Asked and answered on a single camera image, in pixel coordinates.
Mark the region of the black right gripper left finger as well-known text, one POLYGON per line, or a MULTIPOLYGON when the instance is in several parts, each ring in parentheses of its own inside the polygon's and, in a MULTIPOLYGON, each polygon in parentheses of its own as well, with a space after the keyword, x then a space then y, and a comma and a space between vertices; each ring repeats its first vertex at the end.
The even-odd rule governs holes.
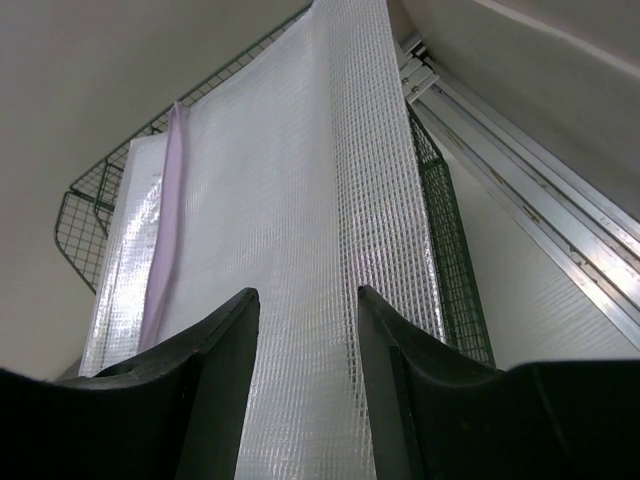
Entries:
POLYGON ((93 377, 1 374, 5 479, 231 479, 259 330, 258 292, 93 377))

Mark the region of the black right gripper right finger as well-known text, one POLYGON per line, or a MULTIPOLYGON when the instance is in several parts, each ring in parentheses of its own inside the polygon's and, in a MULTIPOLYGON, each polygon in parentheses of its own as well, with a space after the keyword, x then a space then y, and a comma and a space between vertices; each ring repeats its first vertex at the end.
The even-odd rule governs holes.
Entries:
POLYGON ((358 332, 380 479, 635 479, 635 360, 474 361, 358 290, 358 332))

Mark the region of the clear purple zipper pouch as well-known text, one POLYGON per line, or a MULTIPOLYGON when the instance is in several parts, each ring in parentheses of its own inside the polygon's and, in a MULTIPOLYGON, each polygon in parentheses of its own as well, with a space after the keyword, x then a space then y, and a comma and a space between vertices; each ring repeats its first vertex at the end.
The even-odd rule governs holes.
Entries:
POLYGON ((152 340, 255 288, 237 477, 377 478, 359 288, 444 333, 386 4, 312 3, 169 131, 185 156, 178 250, 152 340))

